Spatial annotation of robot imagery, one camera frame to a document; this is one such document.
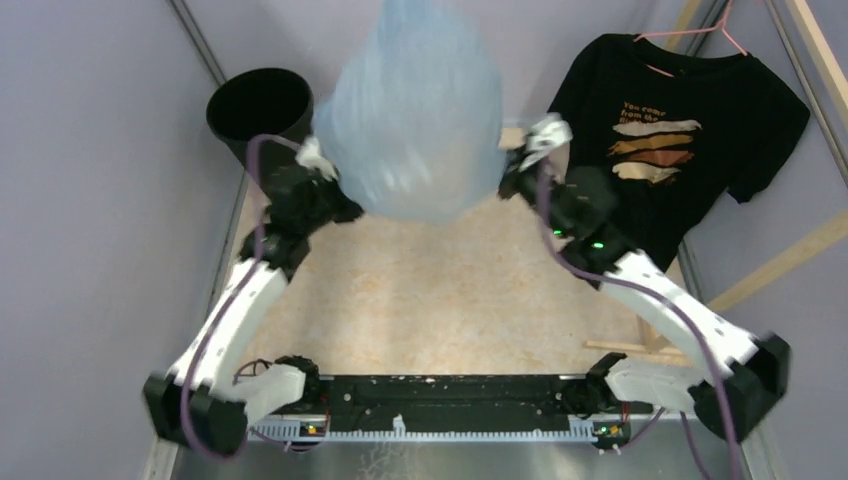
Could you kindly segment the light blue plastic trash bag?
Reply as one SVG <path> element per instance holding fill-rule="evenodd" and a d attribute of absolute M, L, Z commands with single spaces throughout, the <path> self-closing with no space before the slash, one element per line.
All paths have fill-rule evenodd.
<path fill-rule="evenodd" d="M 341 191 L 367 213 L 450 222 L 500 182 L 502 101 L 500 72 L 458 13 L 387 1 L 313 132 Z"/>

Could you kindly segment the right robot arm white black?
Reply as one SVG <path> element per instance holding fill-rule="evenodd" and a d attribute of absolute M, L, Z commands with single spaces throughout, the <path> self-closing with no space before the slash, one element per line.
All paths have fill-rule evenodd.
<path fill-rule="evenodd" d="M 586 385 L 589 404 L 612 412 L 624 401 L 693 412 L 717 437 L 744 441 L 783 399 L 792 361 L 779 335 L 758 337 L 671 281 L 606 218 L 612 196 L 589 170 L 575 185 L 552 181 L 545 161 L 505 168 L 498 195 L 535 208 L 555 261 L 648 322 L 689 361 L 662 367 L 626 356 Z"/>

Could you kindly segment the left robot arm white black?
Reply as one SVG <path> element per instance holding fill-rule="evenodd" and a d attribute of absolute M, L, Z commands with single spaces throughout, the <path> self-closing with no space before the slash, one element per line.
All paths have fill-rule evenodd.
<path fill-rule="evenodd" d="M 145 381 L 143 397 L 159 439 L 228 458 L 267 415 L 287 405 L 302 414 L 317 407 L 321 388 L 311 380 L 313 368 L 274 363 L 251 379 L 238 381 L 235 374 L 259 324 L 309 254 L 310 236 L 361 214 L 334 176 L 299 165 L 281 170 L 271 203 L 200 332 L 166 373 Z"/>

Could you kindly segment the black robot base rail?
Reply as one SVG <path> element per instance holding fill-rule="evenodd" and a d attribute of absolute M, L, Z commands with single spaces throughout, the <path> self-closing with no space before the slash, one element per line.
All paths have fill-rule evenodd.
<path fill-rule="evenodd" d="M 330 443 L 588 443 L 617 448 L 652 405 L 580 375 L 323 376 L 248 431 L 291 451 Z"/>

